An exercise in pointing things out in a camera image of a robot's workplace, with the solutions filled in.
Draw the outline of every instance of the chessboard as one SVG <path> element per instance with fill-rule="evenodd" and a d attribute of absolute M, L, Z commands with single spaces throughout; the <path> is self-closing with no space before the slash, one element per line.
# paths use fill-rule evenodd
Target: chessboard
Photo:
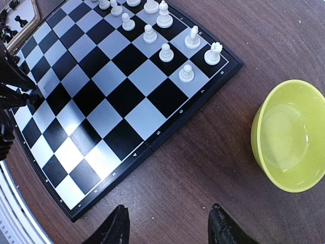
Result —
<path fill-rule="evenodd" d="M 99 2 L 69 0 L 18 52 L 21 69 L 37 84 L 40 102 L 12 109 L 31 164 L 55 201 L 76 221 L 168 140 L 243 63 L 224 44 L 216 65 L 205 62 L 220 42 L 169 4 L 173 24 L 160 28 L 159 12 L 117 0 L 135 27 L 123 29 L 121 15 Z M 157 40 L 144 41 L 152 25 Z M 201 43 L 184 39 L 197 25 Z M 162 62 L 168 43 L 174 57 Z M 191 82 L 179 72 L 188 64 Z"/>

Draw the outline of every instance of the chessboard border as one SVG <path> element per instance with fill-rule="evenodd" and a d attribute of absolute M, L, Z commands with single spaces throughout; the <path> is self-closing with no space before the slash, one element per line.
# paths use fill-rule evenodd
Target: chessboard border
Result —
<path fill-rule="evenodd" d="M 39 26 L 41 26 L 44 22 L 46 22 L 52 15 L 55 13 L 59 8 L 61 8 L 65 3 L 64 1 L 62 4 L 60 4 L 44 21 L 40 23 Z M 190 17 L 188 14 L 184 13 L 183 11 L 179 10 L 174 4 L 168 3 L 169 7 L 171 8 L 171 13 L 175 15 L 178 19 L 180 19 L 179 16 L 184 17 L 182 21 L 186 25 L 197 25 L 199 29 L 202 30 L 202 37 L 206 39 L 211 39 L 212 41 L 219 41 L 218 38 L 216 38 L 210 31 L 208 31 L 205 27 L 203 27 L 200 23 L 198 23 L 196 20 L 194 20 L 192 17 Z M 38 30 L 38 28 L 35 29 L 34 32 L 32 32 L 26 41 L 29 40 L 31 36 Z M 107 195 L 113 188 L 115 188 L 122 180 L 124 180 L 132 171 L 134 171 L 141 163 L 143 163 L 148 157 L 150 157 L 161 145 L 163 145 L 178 129 L 180 129 L 211 97 L 224 85 L 226 82 L 231 79 L 235 74 L 239 72 L 239 70 L 243 67 L 244 63 L 232 52 L 230 51 L 224 44 L 223 44 L 224 50 L 236 61 L 237 63 L 233 66 L 229 66 L 229 70 L 225 72 L 225 74 L 222 77 L 218 77 L 218 82 L 214 83 L 212 86 L 209 87 L 209 89 L 202 94 L 199 98 L 196 97 L 196 95 L 192 96 L 185 104 L 190 103 L 190 106 L 186 109 L 186 112 L 181 114 L 180 116 L 174 116 L 175 114 L 171 115 L 169 119 L 174 117 L 173 123 L 168 123 L 169 126 L 167 129 L 164 130 L 161 135 L 153 138 L 153 136 L 150 136 L 140 147 L 142 147 L 140 150 L 141 153 L 137 156 L 137 158 L 129 163 L 121 163 L 118 168 L 115 170 L 117 172 L 118 177 L 117 178 L 111 178 L 107 177 L 103 181 L 101 181 L 98 186 L 105 185 L 106 187 L 101 187 L 99 190 L 99 193 L 94 195 L 92 194 L 91 198 L 92 200 L 87 201 L 88 204 L 83 205 L 79 209 L 77 209 L 77 206 L 73 209 L 69 209 L 67 205 L 61 200 L 60 196 L 55 191 L 55 188 L 52 186 L 51 182 L 47 179 L 46 175 L 44 174 L 43 170 L 39 167 L 37 163 L 35 163 L 35 159 L 33 154 L 31 153 L 30 149 L 28 148 L 25 139 L 19 130 L 16 120 L 14 117 L 13 111 L 8 111 L 9 117 L 12 121 L 15 122 L 15 131 L 19 138 L 19 142 L 24 148 L 26 155 L 28 159 L 30 160 L 31 165 L 33 166 L 35 172 L 37 173 L 38 177 L 41 179 L 42 183 L 46 187 L 47 191 L 50 193 L 50 195 L 53 197 L 54 201 L 59 205 L 61 210 L 68 216 L 68 218 L 72 222 L 76 222 L 83 214 L 85 214 L 88 210 L 90 210 L 96 203 L 98 203 L 105 195 Z"/>

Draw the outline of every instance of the white chess piece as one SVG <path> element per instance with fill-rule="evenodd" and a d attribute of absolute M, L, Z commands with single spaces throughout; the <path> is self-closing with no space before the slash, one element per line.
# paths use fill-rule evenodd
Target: white chess piece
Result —
<path fill-rule="evenodd" d="M 157 40 L 157 33 L 153 31 L 153 28 L 150 24 L 147 24 L 144 27 L 143 40 L 146 43 L 154 43 Z"/>
<path fill-rule="evenodd" d="M 117 5 L 117 1 L 116 0 L 111 0 L 111 14 L 114 16 L 118 16 L 123 12 L 123 8 L 120 5 Z"/>
<path fill-rule="evenodd" d="M 100 9 L 106 10 L 110 7 L 110 2 L 108 0 L 99 0 L 100 1 Z"/>
<path fill-rule="evenodd" d="M 159 52 L 159 58 L 161 61 L 168 63 L 174 58 L 174 52 L 171 50 L 170 45 L 164 43 L 161 46 L 161 51 Z"/>
<path fill-rule="evenodd" d="M 194 79 L 194 72 L 191 65 L 185 65 L 178 73 L 179 79 L 183 82 L 191 82 Z"/>
<path fill-rule="evenodd" d="M 143 8 L 148 14 L 154 14 L 158 12 L 159 4 L 155 0 L 147 0 Z"/>
<path fill-rule="evenodd" d="M 201 44 L 201 39 L 199 36 L 199 28 L 195 25 L 191 29 L 191 32 L 188 36 L 185 37 L 185 45 L 190 49 L 196 49 Z"/>
<path fill-rule="evenodd" d="M 129 5 L 130 7 L 135 7 L 139 5 L 140 2 L 141 0 L 126 0 L 127 5 Z"/>
<path fill-rule="evenodd" d="M 168 28 L 173 24 L 173 17 L 168 11 L 168 4 L 164 0 L 159 4 L 159 16 L 157 17 L 157 25 L 160 28 Z"/>
<path fill-rule="evenodd" d="M 222 51 L 222 45 L 218 42 L 214 42 L 211 45 L 211 49 L 204 54 L 204 60 L 209 65 L 216 65 L 220 62 L 220 54 Z"/>
<path fill-rule="evenodd" d="M 127 31 L 127 32 L 132 31 L 134 29 L 134 27 L 136 27 L 134 20 L 130 19 L 130 16 L 128 15 L 128 13 L 122 14 L 122 20 L 123 20 L 122 28 L 125 31 Z"/>

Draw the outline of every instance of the dark wood surface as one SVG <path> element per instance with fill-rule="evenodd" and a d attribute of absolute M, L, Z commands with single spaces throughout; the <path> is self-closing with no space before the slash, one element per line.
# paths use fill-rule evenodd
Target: dark wood surface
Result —
<path fill-rule="evenodd" d="M 43 17 L 60 1 L 39 1 Z M 323 0 L 172 0 L 245 63 L 195 116 L 95 207 L 72 224 L 15 142 L 7 164 L 29 208 L 57 244 L 80 243 L 118 204 L 131 243 L 207 243 L 209 208 L 223 208 L 260 243 L 325 242 L 325 180 L 309 191 L 276 188 L 250 147 L 254 114 L 290 78 L 325 93 Z"/>

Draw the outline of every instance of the yellow-green plastic bowl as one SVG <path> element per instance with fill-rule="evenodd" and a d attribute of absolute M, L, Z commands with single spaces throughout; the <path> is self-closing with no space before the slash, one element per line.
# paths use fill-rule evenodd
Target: yellow-green plastic bowl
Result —
<path fill-rule="evenodd" d="M 302 192 L 325 174 L 325 98 L 311 84 L 288 80 L 276 86 L 252 125 L 255 159 L 287 192 Z"/>

